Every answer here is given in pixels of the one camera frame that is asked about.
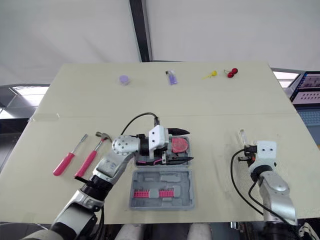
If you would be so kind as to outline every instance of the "red screwdriver handle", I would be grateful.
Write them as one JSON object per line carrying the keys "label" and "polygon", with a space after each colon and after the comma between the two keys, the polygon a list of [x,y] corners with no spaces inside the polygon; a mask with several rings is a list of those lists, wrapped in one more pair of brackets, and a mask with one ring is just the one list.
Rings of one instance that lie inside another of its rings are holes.
{"label": "red screwdriver handle", "polygon": [[59,165],[53,171],[53,175],[60,176],[65,171],[74,156],[75,155],[73,153],[69,152],[68,155],[59,163]]}
{"label": "red screwdriver handle", "polygon": [[78,170],[78,172],[74,176],[75,177],[82,177],[83,175],[85,175],[86,170],[88,169],[90,164],[93,162],[96,155],[97,155],[97,151],[93,150],[89,154],[89,156],[86,158],[86,160],[83,162],[82,166],[80,167],[80,169]]}

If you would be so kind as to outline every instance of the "table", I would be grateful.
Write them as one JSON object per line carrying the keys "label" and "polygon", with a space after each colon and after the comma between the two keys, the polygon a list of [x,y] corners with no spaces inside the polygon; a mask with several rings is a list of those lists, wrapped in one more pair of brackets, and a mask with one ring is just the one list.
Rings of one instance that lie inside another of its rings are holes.
{"label": "table", "polygon": [[[224,69],[237,67],[234,78]],[[175,70],[169,85],[165,71]],[[202,77],[213,70],[218,75]],[[117,79],[128,75],[130,84]],[[230,158],[250,141],[277,142],[276,171],[291,188],[298,218],[319,216],[320,153],[303,121],[265,62],[154,62],[66,64],[28,123],[0,174],[0,221],[51,223],[82,186],[73,179],[84,158],[99,142],[96,131],[117,137],[134,116],[154,112],[168,128],[189,130],[195,208],[189,211],[129,209],[130,162],[105,202],[105,223],[184,223],[261,220],[237,195],[230,179]],[[147,133],[153,118],[144,116],[127,134]],[[88,133],[65,173],[52,171]],[[85,178],[111,149],[106,142]],[[245,163],[235,163],[241,192],[252,180]],[[254,195],[261,200],[257,189]]]}

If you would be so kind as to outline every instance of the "purple cap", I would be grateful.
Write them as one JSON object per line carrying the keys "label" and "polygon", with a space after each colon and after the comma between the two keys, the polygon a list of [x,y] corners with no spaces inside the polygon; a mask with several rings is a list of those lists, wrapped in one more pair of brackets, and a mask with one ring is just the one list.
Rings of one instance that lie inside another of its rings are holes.
{"label": "purple cap", "polygon": [[119,77],[119,81],[120,81],[120,84],[122,85],[127,85],[130,82],[129,77],[127,75],[121,75]]}

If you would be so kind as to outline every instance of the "tool compartment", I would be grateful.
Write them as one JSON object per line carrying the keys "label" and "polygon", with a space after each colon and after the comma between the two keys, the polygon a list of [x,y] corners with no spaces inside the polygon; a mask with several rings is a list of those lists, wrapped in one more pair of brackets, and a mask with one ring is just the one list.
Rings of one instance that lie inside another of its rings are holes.
{"label": "tool compartment", "polygon": [[[172,139],[184,139],[188,148],[173,152]],[[190,157],[190,142],[186,136],[171,136],[166,155]],[[147,156],[135,159],[138,170],[133,172],[129,207],[134,210],[191,210],[195,206],[191,161],[177,165],[141,165],[154,162]]]}

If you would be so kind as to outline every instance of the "yellow object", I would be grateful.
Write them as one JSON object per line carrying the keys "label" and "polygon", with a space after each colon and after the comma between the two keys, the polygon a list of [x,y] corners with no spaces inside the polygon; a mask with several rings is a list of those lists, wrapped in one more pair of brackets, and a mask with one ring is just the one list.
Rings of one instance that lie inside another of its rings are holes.
{"label": "yellow object", "polygon": [[214,76],[217,76],[217,71],[216,71],[216,70],[214,70],[213,72],[211,72],[211,74],[210,74],[210,75],[205,76],[205,77],[204,77],[204,78],[202,78],[202,79],[204,80],[204,79],[211,78],[211,77],[214,77]]}

